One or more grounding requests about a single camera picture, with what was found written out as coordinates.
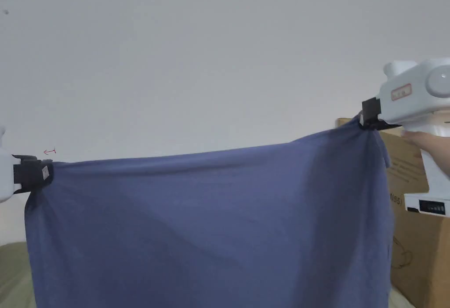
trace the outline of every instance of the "human hand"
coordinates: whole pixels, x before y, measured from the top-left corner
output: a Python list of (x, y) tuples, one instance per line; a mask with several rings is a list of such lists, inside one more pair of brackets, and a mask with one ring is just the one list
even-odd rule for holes
[(404, 131), (402, 137), (428, 152), (439, 169), (450, 178), (450, 137), (411, 131)]

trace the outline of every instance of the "white wall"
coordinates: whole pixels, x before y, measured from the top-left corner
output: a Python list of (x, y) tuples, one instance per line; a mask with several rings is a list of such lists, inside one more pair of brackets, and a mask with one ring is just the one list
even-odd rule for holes
[[(449, 56), (449, 2), (0, 0), (4, 146), (79, 161), (293, 140), (355, 115), (384, 63)], [(0, 243), (24, 238), (22, 212), (0, 205)]]

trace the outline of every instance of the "black clip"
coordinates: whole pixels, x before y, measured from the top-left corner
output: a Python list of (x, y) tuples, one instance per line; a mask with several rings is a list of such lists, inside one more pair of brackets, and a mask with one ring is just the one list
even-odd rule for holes
[(383, 120), (378, 119), (378, 115), (381, 114), (380, 100), (376, 97), (368, 99), (362, 102), (362, 111), (359, 115), (359, 127), (363, 130), (386, 130), (401, 125), (388, 124)]
[(20, 159), (20, 164), (14, 165), (14, 183), (22, 185), (14, 194), (37, 191), (52, 183), (52, 160), (38, 160), (35, 156), (13, 157)]

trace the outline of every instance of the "white robotic arm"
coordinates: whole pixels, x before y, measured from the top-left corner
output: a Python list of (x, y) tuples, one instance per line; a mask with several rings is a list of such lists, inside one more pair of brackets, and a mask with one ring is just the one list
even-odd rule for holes
[[(360, 125), (382, 130), (404, 126), (409, 131), (450, 137), (450, 58), (393, 62), (384, 67), (388, 80), (377, 97), (363, 102)], [(450, 217), (450, 179), (431, 156), (422, 152), (429, 193), (406, 194), (408, 210)]]
[(0, 126), (0, 203), (15, 193), (35, 191), (53, 181), (51, 160), (7, 153), (2, 147), (4, 133), (5, 128)]

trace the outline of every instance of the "blue fabric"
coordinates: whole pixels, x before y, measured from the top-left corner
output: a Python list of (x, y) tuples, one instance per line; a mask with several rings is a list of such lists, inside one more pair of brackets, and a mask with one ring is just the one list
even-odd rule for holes
[(356, 120), (280, 145), (55, 163), (25, 209), (37, 307), (387, 307), (388, 164)]

